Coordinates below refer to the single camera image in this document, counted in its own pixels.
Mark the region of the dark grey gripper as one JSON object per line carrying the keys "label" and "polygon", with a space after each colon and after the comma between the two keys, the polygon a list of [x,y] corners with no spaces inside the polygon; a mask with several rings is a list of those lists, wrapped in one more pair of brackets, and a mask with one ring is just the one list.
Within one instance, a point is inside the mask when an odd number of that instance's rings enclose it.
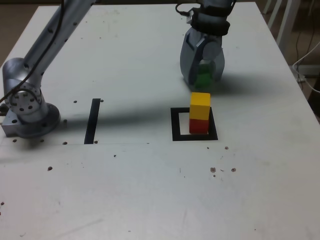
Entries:
{"label": "dark grey gripper", "polygon": [[187,85],[194,90],[206,88],[208,70],[212,80],[220,82],[224,68],[222,37],[191,27],[185,34],[180,53],[180,70]]}

